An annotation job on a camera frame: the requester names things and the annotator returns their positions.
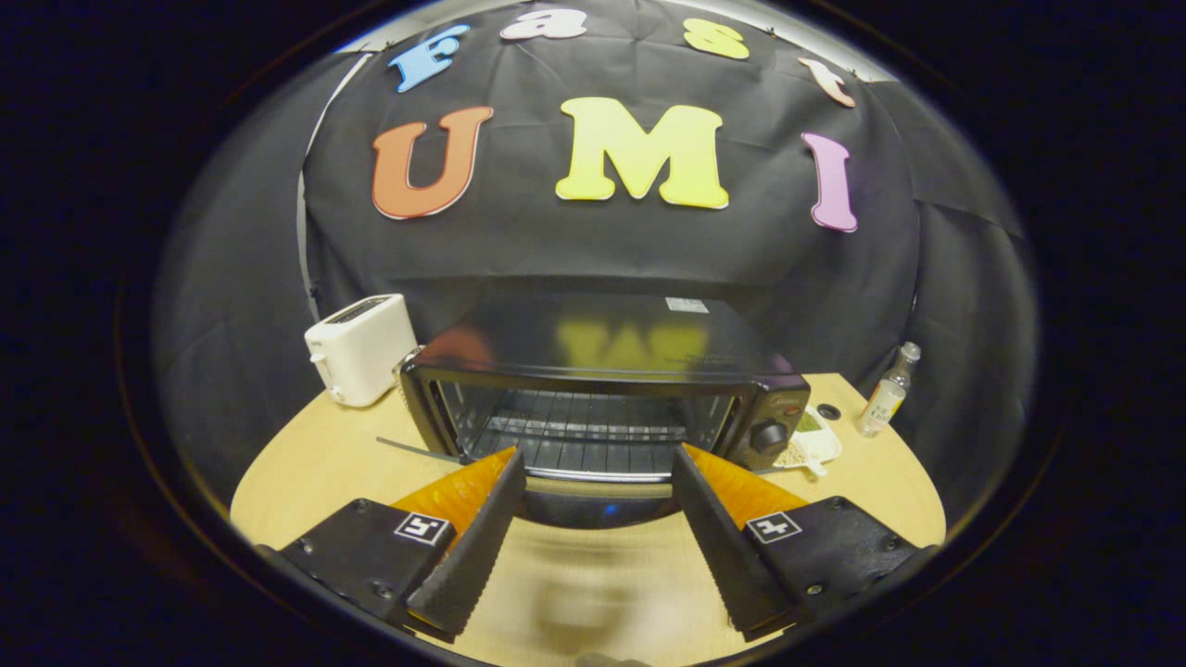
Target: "white toaster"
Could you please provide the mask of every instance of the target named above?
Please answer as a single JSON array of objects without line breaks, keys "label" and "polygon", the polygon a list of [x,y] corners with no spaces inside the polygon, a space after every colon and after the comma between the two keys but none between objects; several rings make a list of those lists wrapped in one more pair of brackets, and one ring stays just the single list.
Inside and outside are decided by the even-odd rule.
[{"label": "white toaster", "polygon": [[402,294],[369,297],[305,332],[310,361],[330,396],[366,407],[395,385],[391,369],[416,347]]}]

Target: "wooden table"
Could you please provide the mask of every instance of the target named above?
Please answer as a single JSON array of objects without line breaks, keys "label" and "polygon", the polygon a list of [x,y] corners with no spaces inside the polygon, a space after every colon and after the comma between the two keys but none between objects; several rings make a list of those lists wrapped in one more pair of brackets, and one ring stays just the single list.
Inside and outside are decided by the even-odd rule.
[{"label": "wooden table", "polygon": [[[812,406],[840,408],[829,423],[843,453],[815,478],[805,469],[765,478],[806,501],[842,495],[916,546],[942,544],[945,519],[930,477],[891,428],[857,434],[865,405],[839,374],[806,375]],[[321,393],[268,443],[240,482],[231,522],[253,544],[282,548],[356,497],[390,503],[458,464],[423,450],[396,392],[363,408]],[[769,635],[766,640],[778,636]],[[515,519],[466,627],[449,646],[497,665],[576,665],[587,654],[648,665],[732,655],[746,643],[725,606],[683,514],[639,526],[579,531]]]}]

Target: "oven knob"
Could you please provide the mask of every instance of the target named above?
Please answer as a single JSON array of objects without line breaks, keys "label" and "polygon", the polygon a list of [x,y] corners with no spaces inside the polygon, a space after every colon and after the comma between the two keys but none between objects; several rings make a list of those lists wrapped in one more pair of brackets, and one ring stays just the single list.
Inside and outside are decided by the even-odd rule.
[{"label": "oven knob", "polygon": [[750,446],[763,456],[769,456],[786,447],[786,426],[767,419],[757,424],[750,431]]}]

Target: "letter m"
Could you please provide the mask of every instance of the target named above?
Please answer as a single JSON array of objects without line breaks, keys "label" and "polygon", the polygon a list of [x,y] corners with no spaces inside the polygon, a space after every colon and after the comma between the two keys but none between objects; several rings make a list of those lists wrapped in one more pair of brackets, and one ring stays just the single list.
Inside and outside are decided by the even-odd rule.
[{"label": "letter m", "polygon": [[663,169],[670,177],[659,196],[671,204],[723,209],[729,203],[716,176],[716,128],[721,116],[699,107],[671,107],[650,133],[643,131],[621,102],[610,97],[576,97],[560,110],[573,116],[573,161],[568,177],[556,183],[561,199],[608,199],[614,183],[605,177],[610,157],[630,196],[640,199]]}]

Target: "small glass bottle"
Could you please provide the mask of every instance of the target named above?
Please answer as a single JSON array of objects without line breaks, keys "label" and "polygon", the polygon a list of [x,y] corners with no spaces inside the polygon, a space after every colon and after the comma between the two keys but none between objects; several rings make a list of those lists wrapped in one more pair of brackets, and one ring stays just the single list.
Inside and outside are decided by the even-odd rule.
[{"label": "small glass bottle", "polygon": [[898,350],[897,363],[881,376],[878,387],[873,389],[873,395],[869,396],[869,404],[856,420],[856,430],[861,436],[866,438],[876,436],[898,412],[906,392],[910,392],[910,374],[922,356],[923,349],[914,343],[906,343]]}]

